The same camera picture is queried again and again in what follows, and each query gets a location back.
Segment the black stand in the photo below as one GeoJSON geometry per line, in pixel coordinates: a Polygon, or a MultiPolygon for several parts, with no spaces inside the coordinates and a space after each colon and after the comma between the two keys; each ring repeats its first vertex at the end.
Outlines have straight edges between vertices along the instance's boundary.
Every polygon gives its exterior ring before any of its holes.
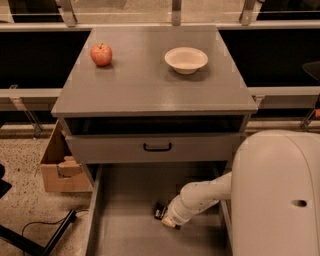
{"type": "Polygon", "coordinates": [[[59,241],[60,237],[63,235],[64,231],[67,229],[68,225],[71,222],[74,222],[76,219],[76,211],[71,210],[65,220],[61,223],[57,231],[54,233],[46,247],[42,247],[37,243],[25,238],[10,229],[7,229],[0,225],[0,238],[6,242],[18,247],[26,253],[29,253],[32,256],[47,256],[51,253],[54,246],[59,241]]]}

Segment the cardboard box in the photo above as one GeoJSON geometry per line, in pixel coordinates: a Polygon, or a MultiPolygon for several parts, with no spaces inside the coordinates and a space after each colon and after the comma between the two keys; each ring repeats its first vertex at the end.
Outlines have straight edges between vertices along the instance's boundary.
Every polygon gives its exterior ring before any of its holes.
{"type": "Polygon", "coordinates": [[[57,122],[40,162],[46,192],[87,192],[92,186],[80,164],[77,164],[57,122]]]}

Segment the open drawer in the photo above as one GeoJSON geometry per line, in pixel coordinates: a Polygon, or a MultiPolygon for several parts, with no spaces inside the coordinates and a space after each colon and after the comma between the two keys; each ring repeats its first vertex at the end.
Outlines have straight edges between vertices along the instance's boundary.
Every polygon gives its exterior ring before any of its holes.
{"type": "Polygon", "coordinates": [[[226,232],[218,207],[195,216],[180,230],[153,217],[188,182],[213,179],[210,163],[117,164],[99,167],[82,256],[222,256],[226,232]]]}

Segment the drawer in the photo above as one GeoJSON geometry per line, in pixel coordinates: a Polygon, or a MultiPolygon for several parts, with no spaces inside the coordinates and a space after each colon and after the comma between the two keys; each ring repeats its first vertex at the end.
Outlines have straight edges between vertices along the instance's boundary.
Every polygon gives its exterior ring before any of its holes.
{"type": "Polygon", "coordinates": [[[225,256],[226,235],[219,207],[181,227],[165,227],[153,217],[156,202],[168,203],[188,182],[208,178],[213,169],[196,163],[101,165],[95,181],[82,256],[225,256]]]}
{"type": "Polygon", "coordinates": [[[231,160],[241,136],[67,136],[74,158],[82,164],[231,160]]]}

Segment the cabinet top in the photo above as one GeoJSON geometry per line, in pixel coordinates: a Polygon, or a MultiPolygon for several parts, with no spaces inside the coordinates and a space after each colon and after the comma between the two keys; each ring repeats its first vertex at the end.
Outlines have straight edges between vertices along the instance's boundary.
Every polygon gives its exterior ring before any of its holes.
{"type": "Polygon", "coordinates": [[[248,89],[215,26],[111,26],[94,28],[52,110],[56,117],[253,113],[248,89]],[[90,58],[94,44],[111,47],[104,68],[90,58]],[[164,60],[176,47],[208,56],[191,75],[164,60]]]}

